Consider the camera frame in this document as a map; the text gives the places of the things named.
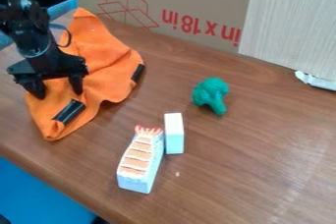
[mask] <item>box diagram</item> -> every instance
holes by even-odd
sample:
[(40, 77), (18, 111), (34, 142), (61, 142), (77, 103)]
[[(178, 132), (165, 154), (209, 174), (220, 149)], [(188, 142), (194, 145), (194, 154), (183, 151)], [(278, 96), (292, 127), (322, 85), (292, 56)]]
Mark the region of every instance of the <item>box diagram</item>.
[(145, 0), (105, 0), (98, 7), (102, 11), (98, 15), (139, 28), (159, 28), (159, 24), (149, 16)]

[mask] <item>wooden table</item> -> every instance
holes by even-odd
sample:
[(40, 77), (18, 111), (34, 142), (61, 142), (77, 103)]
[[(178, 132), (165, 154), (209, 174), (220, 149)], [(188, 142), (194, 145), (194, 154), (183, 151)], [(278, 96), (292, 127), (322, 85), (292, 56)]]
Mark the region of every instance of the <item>wooden table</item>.
[[(23, 89), (5, 73), (21, 59), (15, 46), (1, 51), (2, 155), (116, 223), (336, 222), (335, 92), (249, 57), (108, 26), (142, 55), (144, 79), (55, 143), (41, 138)], [(212, 76), (231, 87), (223, 117), (191, 103), (193, 87)], [(164, 156), (150, 195), (119, 189), (116, 168), (135, 125), (162, 127), (166, 112), (183, 112), (186, 152)]]

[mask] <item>black tag on towel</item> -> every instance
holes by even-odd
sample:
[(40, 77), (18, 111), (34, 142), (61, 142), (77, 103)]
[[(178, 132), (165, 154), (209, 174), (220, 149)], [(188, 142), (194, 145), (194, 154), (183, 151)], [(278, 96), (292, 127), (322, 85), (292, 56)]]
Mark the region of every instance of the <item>black tag on towel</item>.
[(144, 64), (139, 64), (132, 75), (132, 80), (137, 83), (144, 71)]
[(53, 119), (62, 122), (67, 125), (82, 111), (84, 111), (85, 105), (75, 99), (71, 99), (70, 103), (64, 107)]

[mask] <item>black cable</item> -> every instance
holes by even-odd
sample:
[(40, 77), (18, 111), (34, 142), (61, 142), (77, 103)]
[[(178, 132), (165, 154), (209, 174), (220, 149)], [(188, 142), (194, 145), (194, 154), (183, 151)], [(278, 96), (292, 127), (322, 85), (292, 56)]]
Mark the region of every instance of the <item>black cable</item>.
[(65, 45), (59, 45), (57, 44), (59, 47), (69, 47), (71, 44), (71, 40), (72, 40), (72, 35), (70, 33), (70, 31), (67, 29), (67, 27), (63, 26), (63, 25), (59, 25), (59, 24), (49, 24), (50, 28), (55, 28), (55, 29), (62, 29), (65, 30), (68, 33), (68, 42)]

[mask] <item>broccoli floret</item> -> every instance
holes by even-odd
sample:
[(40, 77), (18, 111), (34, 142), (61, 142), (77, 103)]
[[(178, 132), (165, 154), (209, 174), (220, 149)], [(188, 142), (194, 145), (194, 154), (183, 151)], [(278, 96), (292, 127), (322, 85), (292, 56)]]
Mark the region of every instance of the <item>broccoli floret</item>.
[(226, 112), (223, 97), (229, 92), (229, 86), (219, 78), (208, 78), (199, 83), (193, 92), (196, 106), (207, 104), (218, 116)]

